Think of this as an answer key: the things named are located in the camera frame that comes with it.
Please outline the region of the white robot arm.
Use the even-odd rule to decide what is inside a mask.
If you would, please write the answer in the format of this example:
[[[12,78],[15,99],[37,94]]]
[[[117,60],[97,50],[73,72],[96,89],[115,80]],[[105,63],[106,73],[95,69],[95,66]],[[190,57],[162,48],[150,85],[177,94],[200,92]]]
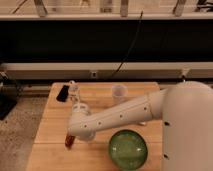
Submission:
[[[162,122],[161,171],[213,171],[213,88],[180,82],[96,114],[76,109],[68,132],[83,141],[98,131],[139,122]]]

